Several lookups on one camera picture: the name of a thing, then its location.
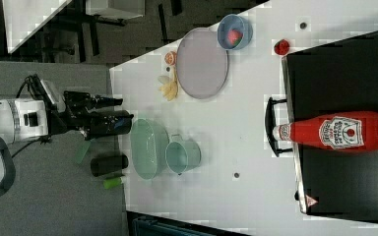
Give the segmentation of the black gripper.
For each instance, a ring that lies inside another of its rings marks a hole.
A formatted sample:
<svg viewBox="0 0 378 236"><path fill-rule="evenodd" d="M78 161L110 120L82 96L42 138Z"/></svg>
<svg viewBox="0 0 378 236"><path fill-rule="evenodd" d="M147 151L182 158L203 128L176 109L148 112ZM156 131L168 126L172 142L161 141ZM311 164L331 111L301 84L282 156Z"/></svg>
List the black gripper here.
<svg viewBox="0 0 378 236"><path fill-rule="evenodd" d="M90 109L119 106L122 98L95 95L88 92L63 92L65 110L51 110L48 113L50 135L65 134L69 131L79 131L85 140L107 136L126 135L131 131L133 114L126 110L98 113L91 119Z"/></svg>

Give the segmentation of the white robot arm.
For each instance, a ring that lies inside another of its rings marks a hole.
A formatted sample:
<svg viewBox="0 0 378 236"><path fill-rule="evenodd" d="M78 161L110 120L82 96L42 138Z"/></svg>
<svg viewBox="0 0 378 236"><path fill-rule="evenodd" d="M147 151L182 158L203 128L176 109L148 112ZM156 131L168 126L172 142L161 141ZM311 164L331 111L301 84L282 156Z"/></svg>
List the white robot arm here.
<svg viewBox="0 0 378 236"><path fill-rule="evenodd" d="M17 98L0 100L0 138L7 144L48 139L70 131L84 139L125 135L131 131L134 115L114 111L121 98L65 91L62 111L49 100Z"/></svg>

